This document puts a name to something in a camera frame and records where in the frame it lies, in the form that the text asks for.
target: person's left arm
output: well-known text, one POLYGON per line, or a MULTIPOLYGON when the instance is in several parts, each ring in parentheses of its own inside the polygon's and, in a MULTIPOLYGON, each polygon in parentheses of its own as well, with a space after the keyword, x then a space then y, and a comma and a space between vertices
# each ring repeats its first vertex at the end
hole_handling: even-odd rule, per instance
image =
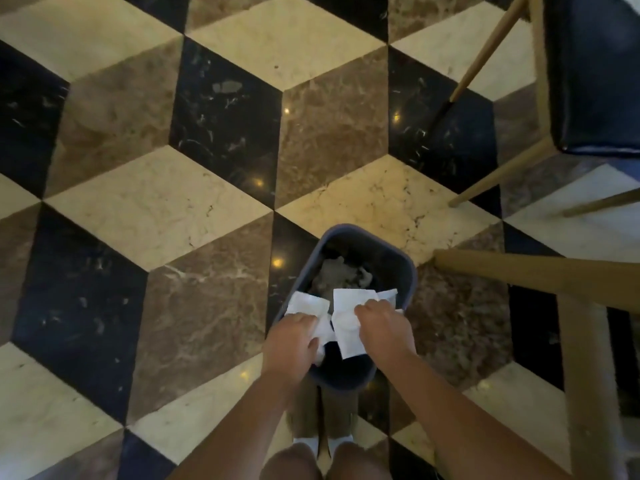
POLYGON ((258 478, 278 422, 316 357, 316 320, 287 315, 272 327, 260 377, 168 480, 258 478))

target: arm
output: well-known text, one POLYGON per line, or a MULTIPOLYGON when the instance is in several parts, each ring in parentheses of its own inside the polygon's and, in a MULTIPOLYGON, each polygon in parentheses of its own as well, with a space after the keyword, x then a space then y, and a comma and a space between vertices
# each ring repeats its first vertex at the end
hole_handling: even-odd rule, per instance
POLYGON ((360 336, 436 446, 452 480, 570 476, 462 395, 415 352, 411 325, 386 301, 356 308, 360 336))
POLYGON ((316 357, 316 318, 287 315, 262 348, 262 372, 169 480, 258 478, 278 422, 316 357))

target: person's left hand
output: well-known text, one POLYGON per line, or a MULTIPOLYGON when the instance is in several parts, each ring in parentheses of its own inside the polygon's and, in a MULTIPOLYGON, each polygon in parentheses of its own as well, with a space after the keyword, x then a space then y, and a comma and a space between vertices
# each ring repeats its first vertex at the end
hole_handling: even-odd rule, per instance
POLYGON ((311 340, 317 318, 296 313, 271 327, 262 346, 262 374, 284 374, 295 384, 302 381, 316 359, 318 339, 311 340))

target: person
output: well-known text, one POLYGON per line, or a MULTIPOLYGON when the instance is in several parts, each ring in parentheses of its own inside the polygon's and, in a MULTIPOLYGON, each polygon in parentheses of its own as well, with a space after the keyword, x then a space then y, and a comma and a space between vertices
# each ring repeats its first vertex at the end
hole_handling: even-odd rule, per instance
MULTIPOLYGON (((432 370, 416 354, 409 321, 387 301, 369 300, 357 306, 355 313, 367 354, 435 444, 438 462, 449 480, 570 478, 432 370)), ((305 378, 318 347, 317 339, 310 339, 316 320, 287 315, 271 328, 263 346, 260 377, 173 471, 171 480, 322 478, 316 466, 317 389, 305 378), (263 468, 271 438, 287 408, 297 437, 263 468)), ((388 470, 353 443, 349 430, 353 410, 341 404, 344 398, 323 390, 322 400, 333 459, 327 478, 390 479, 388 470)))

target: foot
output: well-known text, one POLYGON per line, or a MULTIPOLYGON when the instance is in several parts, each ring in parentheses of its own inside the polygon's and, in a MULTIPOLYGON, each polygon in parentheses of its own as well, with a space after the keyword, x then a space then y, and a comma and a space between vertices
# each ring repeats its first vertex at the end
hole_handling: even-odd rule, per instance
POLYGON ((358 418, 358 393, 340 393, 325 387, 321 388, 321 392, 324 430, 329 443, 329 455, 333 457, 342 443, 353 443, 353 429, 358 418))
POLYGON ((305 376, 287 411, 287 423, 293 435, 293 443, 304 443, 317 458, 318 435, 318 387, 309 376, 305 376))

